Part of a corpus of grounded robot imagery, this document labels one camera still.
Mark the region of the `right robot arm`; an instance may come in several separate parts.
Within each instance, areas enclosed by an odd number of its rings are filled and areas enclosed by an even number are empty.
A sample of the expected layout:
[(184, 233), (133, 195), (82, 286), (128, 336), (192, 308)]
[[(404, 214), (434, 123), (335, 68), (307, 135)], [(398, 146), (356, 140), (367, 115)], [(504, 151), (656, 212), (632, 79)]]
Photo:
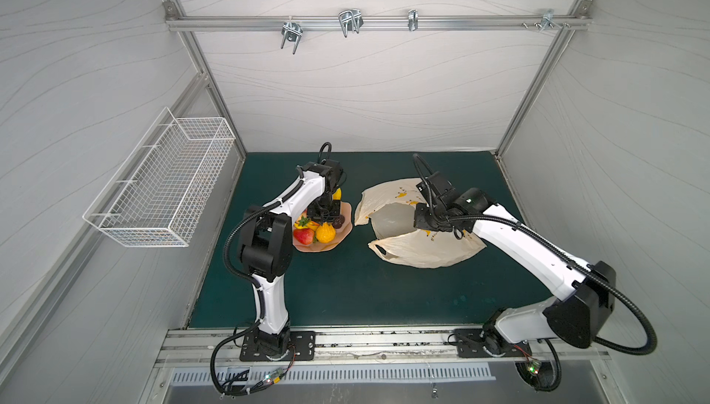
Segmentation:
[(616, 274), (609, 265), (590, 265), (546, 239), (532, 237), (530, 228), (480, 189), (469, 189), (448, 204), (418, 203), (413, 224), (426, 231), (475, 235), (505, 252), (550, 291), (549, 299), (503, 309), (484, 324), (474, 340), (492, 357), (502, 357), (513, 346), (533, 339), (560, 339), (587, 349), (612, 312), (614, 298), (572, 266), (578, 263), (614, 283)]

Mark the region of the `banana print plastic bag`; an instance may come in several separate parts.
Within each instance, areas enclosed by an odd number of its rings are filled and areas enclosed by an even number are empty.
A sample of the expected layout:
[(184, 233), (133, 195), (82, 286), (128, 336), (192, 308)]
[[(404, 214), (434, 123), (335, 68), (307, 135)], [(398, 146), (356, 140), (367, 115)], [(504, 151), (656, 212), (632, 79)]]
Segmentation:
[(436, 269), (466, 261), (486, 248), (482, 239), (468, 232), (456, 239), (451, 232), (416, 228), (416, 207), (425, 202), (418, 183), (404, 178), (362, 192), (354, 224), (373, 228), (375, 240), (368, 247), (375, 255), (394, 265)]

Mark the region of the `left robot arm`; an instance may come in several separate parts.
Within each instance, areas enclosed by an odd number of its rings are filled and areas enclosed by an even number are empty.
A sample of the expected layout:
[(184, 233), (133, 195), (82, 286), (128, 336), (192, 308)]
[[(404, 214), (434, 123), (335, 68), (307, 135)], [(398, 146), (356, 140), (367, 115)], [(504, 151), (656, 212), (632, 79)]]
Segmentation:
[(343, 178), (337, 161), (320, 158), (297, 168), (298, 177), (272, 202), (253, 206), (244, 215), (240, 229), (239, 259), (253, 284), (258, 317), (254, 341), (270, 357), (288, 350), (288, 315), (284, 276), (293, 254), (293, 233), (307, 232), (321, 243), (316, 230), (334, 228), (341, 215), (341, 200), (335, 197)]

